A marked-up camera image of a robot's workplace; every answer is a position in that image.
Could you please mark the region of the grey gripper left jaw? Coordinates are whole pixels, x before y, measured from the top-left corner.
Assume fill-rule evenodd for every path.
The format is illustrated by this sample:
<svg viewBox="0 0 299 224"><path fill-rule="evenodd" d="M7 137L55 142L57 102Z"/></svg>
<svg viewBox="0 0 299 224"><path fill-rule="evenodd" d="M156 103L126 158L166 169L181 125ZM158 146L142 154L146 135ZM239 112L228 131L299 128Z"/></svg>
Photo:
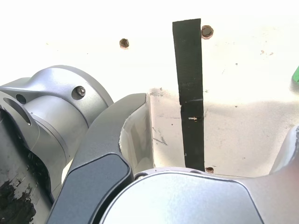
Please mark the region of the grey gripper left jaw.
<svg viewBox="0 0 299 224"><path fill-rule="evenodd" d="M97 224L135 175L154 167L150 100L128 95L89 127L48 218L49 224Z"/></svg>

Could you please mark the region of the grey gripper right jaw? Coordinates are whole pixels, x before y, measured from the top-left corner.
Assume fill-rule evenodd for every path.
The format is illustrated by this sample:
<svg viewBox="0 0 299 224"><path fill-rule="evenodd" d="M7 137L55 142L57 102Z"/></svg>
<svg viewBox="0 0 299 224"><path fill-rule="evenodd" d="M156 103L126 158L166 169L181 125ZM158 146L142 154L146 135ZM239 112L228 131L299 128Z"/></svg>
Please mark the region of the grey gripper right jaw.
<svg viewBox="0 0 299 224"><path fill-rule="evenodd" d="M197 172L155 172L126 187L102 224L296 224L299 128L287 134L270 173L227 179Z"/></svg>

